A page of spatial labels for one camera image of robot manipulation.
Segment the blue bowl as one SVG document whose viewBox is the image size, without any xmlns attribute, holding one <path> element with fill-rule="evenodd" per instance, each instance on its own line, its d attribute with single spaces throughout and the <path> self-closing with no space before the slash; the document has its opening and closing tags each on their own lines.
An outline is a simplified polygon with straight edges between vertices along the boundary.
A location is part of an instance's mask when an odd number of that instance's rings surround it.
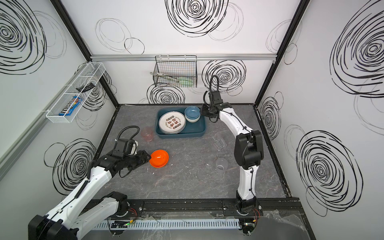
<svg viewBox="0 0 384 240">
<path fill-rule="evenodd" d="M 196 120 L 199 119 L 201 116 L 200 108 L 196 106 L 189 106 L 185 109 L 184 115 L 189 120 Z"/>
</svg>

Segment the orange bowl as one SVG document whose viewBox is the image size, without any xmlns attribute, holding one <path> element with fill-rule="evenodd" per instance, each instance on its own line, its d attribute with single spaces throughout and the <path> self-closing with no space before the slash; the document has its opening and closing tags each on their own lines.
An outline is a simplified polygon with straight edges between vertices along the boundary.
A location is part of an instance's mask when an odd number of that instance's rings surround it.
<svg viewBox="0 0 384 240">
<path fill-rule="evenodd" d="M 169 154 L 165 150 L 156 150 L 151 154 L 149 161 L 150 165 L 154 168 L 162 168 L 169 161 Z"/>
</svg>

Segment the cream bowl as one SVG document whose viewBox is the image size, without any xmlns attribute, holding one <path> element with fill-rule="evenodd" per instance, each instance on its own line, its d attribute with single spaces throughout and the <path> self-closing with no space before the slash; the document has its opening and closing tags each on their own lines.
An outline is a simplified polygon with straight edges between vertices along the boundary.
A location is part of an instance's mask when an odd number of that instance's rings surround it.
<svg viewBox="0 0 384 240">
<path fill-rule="evenodd" d="M 199 121 L 200 118 L 196 118 L 196 119 L 189 119 L 186 117 L 186 120 L 189 122 L 189 123 L 196 123 L 197 121 Z"/>
</svg>

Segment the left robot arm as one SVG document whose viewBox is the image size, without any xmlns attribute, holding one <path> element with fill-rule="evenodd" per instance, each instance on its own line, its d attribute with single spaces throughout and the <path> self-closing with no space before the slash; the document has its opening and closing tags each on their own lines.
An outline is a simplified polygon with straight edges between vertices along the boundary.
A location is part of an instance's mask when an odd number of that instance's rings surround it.
<svg viewBox="0 0 384 240">
<path fill-rule="evenodd" d="M 80 240 L 110 216 L 124 217 L 133 210 L 125 194 L 111 192 L 88 211 L 87 204 L 119 171 L 130 172 L 147 163 L 146 151 L 134 154 L 109 152 L 93 161 L 86 177 L 69 195 L 44 216 L 36 215 L 28 224 L 30 240 Z"/>
</svg>

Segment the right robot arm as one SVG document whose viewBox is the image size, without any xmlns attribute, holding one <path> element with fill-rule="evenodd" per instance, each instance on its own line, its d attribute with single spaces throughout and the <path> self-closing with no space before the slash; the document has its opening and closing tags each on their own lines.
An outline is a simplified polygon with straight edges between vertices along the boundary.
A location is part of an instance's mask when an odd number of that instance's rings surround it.
<svg viewBox="0 0 384 240">
<path fill-rule="evenodd" d="M 236 205 L 237 211 L 245 215 L 258 206 L 256 175 L 264 159 L 263 136 L 259 130 L 248 127 L 228 103 L 213 106 L 203 104 L 201 115 L 221 120 L 236 138 L 234 157 L 240 168 Z"/>
</svg>

